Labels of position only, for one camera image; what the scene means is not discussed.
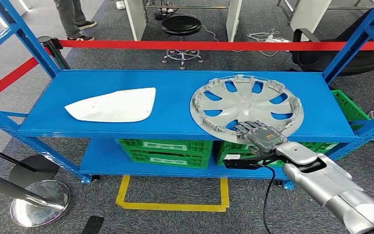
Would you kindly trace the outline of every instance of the green crate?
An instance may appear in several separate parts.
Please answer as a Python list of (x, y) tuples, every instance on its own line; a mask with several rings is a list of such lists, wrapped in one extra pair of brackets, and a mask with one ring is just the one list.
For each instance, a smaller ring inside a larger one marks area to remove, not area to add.
[(211, 140), (155, 140), (155, 139), (117, 139), (124, 149), (149, 150), (164, 153), (186, 153), (210, 155), (213, 141)]
[[(348, 121), (355, 120), (370, 120), (371, 118), (365, 114), (348, 96), (346, 96), (341, 90), (333, 90), (333, 96), (335, 97), (340, 109), (345, 115)], [(358, 130), (361, 125), (351, 125), (353, 130)]]
[[(252, 153), (250, 153), (250, 152), (248, 152), (248, 153), (243, 153), (243, 152), (231, 152), (231, 153), (223, 152), (217, 158), (216, 162), (217, 162), (218, 166), (224, 166), (223, 160), (226, 157), (226, 155), (240, 155), (241, 159), (246, 159), (246, 158), (254, 157), (254, 155)], [(271, 167), (281, 167), (282, 165), (283, 165), (283, 162), (280, 161), (280, 160), (272, 162), (272, 163), (269, 164), (269, 166), (271, 166)]]
[(321, 144), (321, 146), (319, 146), (314, 151), (316, 153), (324, 154), (324, 153), (328, 152), (330, 149), (332, 149), (333, 147), (337, 146), (337, 144), (338, 143), (323, 143), (323, 144)]
[[(321, 148), (323, 143), (300, 142), (300, 144), (306, 146), (312, 151), (315, 151), (317, 153), (322, 153), (322, 152), (319, 152), (319, 148)], [(223, 159), (226, 155), (240, 155), (241, 158), (254, 157), (254, 155), (250, 153), (249, 149), (247, 149), (247, 145), (230, 143), (228, 141), (220, 141), (220, 142), (214, 143), (214, 145), (216, 147), (219, 146), (218, 153), (216, 154), (216, 162), (217, 162), (217, 165), (219, 166), (224, 166)], [(235, 150), (235, 151), (229, 150), (230, 149), (229, 146), (231, 145), (239, 145), (241, 147), (236, 147), (238, 148), (238, 150)], [(282, 163), (281, 161), (276, 161), (276, 162), (271, 163), (270, 165), (281, 166)]]
[(171, 165), (179, 167), (190, 167), (206, 169), (210, 155), (193, 155), (189, 153), (165, 153), (149, 150), (128, 150), (124, 149), (127, 156), (133, 162)]

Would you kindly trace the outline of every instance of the shelf upright post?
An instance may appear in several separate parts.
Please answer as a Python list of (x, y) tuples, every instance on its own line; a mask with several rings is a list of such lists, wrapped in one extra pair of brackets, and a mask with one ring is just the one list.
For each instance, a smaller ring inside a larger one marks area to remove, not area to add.
[(55, 78), (59, 68), (46, 53), (44, 47), (39, 43), (34, 33), (32, 33), (9, 0), (0, 0), (0, 15), (8, 25), (17, 24), (19, 26), (19, 30), (16, 32), (18, 38), (40, 63), (46, 73), (52, 79)]
[[(374, 39), (374, 9), (369, 12), (368, 16), (358, 26), (342, 50), (339, 51), (329, 66), (323, 71), (323, 76), (328, 84), (336, 78), (357, 54), (362, 45), (370, 38)], [(337, 160), (374, 139), (374, 119), (364, 124), (356, 131), (356, 134), (358, 139), (349, 143), (341, 143), (329, 150), (326, 155), (333, 160)]]
[(323, 77), (329, 85), (338, 74), (355, 57), (360, 48), (371, 38), (366, 30), (374, 26), (374, 8), (370, 10), (363, 22), (357, 27), (345, 46), (336, 54), (333, 60), (323, 71)]

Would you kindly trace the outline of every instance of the floor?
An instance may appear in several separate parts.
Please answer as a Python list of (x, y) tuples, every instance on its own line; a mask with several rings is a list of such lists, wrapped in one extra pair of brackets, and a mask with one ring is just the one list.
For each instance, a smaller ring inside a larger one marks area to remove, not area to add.
[[(199, 3), (198, 0), (175, 0), (177, 3)], [(224, 4), (227, 0), (207, 0), (210, 4)], [(334, 0), (332, 5), (353, 5), (355, 0)], [(114, 1), (82, 0), (83, 9), (88, 18), (94, 18), (99, 25), (86, 33), (97, 39), (131, 39), (131, 30), (125, 11), (118, 11)], [(36, 35), (51, 35), (63, 38), (58, 20), (38, 21), (38, 19), (57, 19), (52, 1), (35, 1), (32, 12), (24, 16)], [(369, 3), (363, 0), (362, 5)], [(277, 7), (276, 1), (244, 0), (237, 33), (237, 41), (248, 41), (248, 33), (264, 32), (270, 28), (280, 31), (280, 36), (292, 38), (292, 31), (286, 24), (288, 10)], [(195, 14), (208, 30), (216, 33), (219, 40), (226, 40), (223, 21), (226, 12), (216, 10), (183, 10)], [(47, 14), (37, 17), (34, 14)], [(320, 39), (336, 37), (353, 23), (362, 11), (328, 11), (319, 24), (316, 35)], [(177, 40), (167, 38), (160, 30), (159, 21), (151, 20), (144, 33), (143, 40)], [(41, 25), (48, 25), (48, 31)], [(212, 35), (201, 31), (189, 40), (212, 40)], [(0, 77), (28, 58), (26, 52), (18, 51), (20, 46), (15, 40), (8, 42), (12, 46), (15, 58), (2, 56), (0, 48)], [(72, 68), (86, 69), (178, 69), (175, 61), (161, 63), (162, 51), (125, 51), (125, 50), (87, 50), (72, 49), (66, 56)], [(290, 54), (280, 52), (272, 58), (266, 58), (258, 52), (203, 52), (204, 63), (191, 62), (191, 70), (286, 70), (297, 69), (292, 64)], [(10, 89), (0, 94), (0, 108), (9, 111), (27, 112), (39, 97), (48, 82), (41, 69), (34, 69), (17, 81)], [(374, 71), (366, 74), (338, 78), (333, 85), (342, 89), (365, 112), (374, 109)], [(87, 139), (44, 138), (50, 146), (75, 163), (85, 151)], [(0, 150), (16, 158), (25, 158), (34, 154), (15, 140), (4, 138), (0, 134)], [(374, 197), (374, 142), (371, 142), (346, 158), (338, 161), (355, 181), (371, 197)], [(7, 178), (11, 165), (0, 159), (0, 176)], [(113, 233), (226, 233), (254, 234), (265, 233), (262, 224), (262, 199), (267, 181), (229, 180), (230, 208), (226, 213), (164, 212), (123, 210), (114, 204), (120, 176), (103, 176), (100, 181), (82, 185), (76, 178), (60, 170), (56, 179), (66, 183), (73, 194), (73, 204), (69, 212), (59, 221), (41, 228), (22, 228), (15, 225), (8, 214), (11, 199), (0, 194), (0, 233), (6, 234), (53, 234), (82, 232), (91, 215), (105, 217), (101, 234)], [(217, 179), (157, 178), (135, 176), (131, 178), (127, 193), (128, 202), (166, 202), (217, 204), (220, 202), (219, 182)], [(272, 233), (276, 234), (343, 234), (342, 225), (326, 210), (321, 209), (304, 191), (296, 187), (286, 191), (274, 187), (268, 202), (267, 221)]]

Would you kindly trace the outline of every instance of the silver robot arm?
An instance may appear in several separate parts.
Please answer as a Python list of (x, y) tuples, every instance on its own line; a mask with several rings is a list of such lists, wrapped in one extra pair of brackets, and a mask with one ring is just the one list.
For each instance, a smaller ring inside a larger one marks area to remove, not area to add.
[(253, 160), (225, 159), (228, 168), (257, 169), (283, 160), (286, 176), (304, 189), (320, 206), (327, 207), (351, 234), (374, 234), (374, 200), (352, 181), (352, 176), (324, 154), (317, 154), (297, 142), (289, 142), (278, 130), (261, 122), (235, 126), (249, 147)]
[(352, 181), (352, 176), (326, 155), (296, 142), (275, 148), (290, 162), (286, 176), (304, 189), (320, 206), (327, 207), (351, 234), (374, 234), (374, 200)]

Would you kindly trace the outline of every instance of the stanchion base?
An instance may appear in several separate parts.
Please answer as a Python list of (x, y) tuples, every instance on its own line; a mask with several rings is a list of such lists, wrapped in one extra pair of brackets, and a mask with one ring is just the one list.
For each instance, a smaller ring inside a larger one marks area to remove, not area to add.
[(23, 188), (38, 181), (52, 179), (58, 171), (58, 166), (42, 155), (30, 156), (21, 162), (37, 170), (36, 172), (32, 172), (19, 165), (16, 165), (12, 169), (9, 180)]
[(63, 216), (70, 206), (70, 190), (65, 184), (59, 181), (39, 181), (29, 185), (26, 189), (51, 202), (64, 206), (64, 209), (58, 210), (50, 207), (38, 207), (24, 200), (14, 199), (11, 205), (11, 217), (21, 226), (38, 227), (50, 224)]

